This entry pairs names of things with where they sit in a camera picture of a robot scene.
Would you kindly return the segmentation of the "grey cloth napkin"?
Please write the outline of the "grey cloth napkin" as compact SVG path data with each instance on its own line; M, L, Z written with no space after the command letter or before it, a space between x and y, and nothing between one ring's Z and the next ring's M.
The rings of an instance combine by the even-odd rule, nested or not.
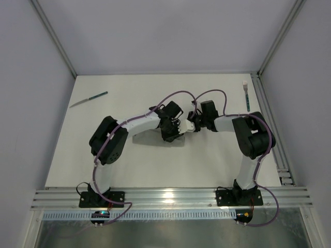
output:
M172 142L166 142L162 139L161 130L153 129L134 135L132 137L132 142L138 145L155 147L184 147L185 137L180 136Z

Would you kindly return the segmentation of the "fork with green handle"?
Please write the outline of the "fork with green handle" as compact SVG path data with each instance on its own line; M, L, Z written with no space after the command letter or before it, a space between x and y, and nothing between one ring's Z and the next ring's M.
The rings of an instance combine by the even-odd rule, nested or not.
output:
M250 101L249 101L249 95L248 95L248 84L246 81L243 81L243 89L245 93L245 99L246 99L246 108L247 111L250 112Z

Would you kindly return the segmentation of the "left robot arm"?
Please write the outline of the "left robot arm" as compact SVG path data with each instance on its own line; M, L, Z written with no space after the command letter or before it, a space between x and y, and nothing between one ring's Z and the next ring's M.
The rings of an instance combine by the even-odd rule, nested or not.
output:
M149 130L159 129L163 142L174 142L183 136L179 130L179 117L183 113L183 110L171 101L167 105L151 107L145 114L122 121L111 116L105 117L89 141L91 153L95 157L92 182L88 186L89 194L99 200L122 205L109 198L111 187L105 165L110 165L118 160L127 139Z

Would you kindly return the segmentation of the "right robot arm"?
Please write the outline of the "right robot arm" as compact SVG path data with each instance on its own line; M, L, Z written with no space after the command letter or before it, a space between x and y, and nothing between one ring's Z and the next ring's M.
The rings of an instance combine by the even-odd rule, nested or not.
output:
M218 115L213 101L201 103L201 109L188 114L194 131L207 128L213 132L233 132L242 156L240 170L232 188L218 187L217 206L261 206L263 199L257 177L264 157L276 140L260 112L251 114Z

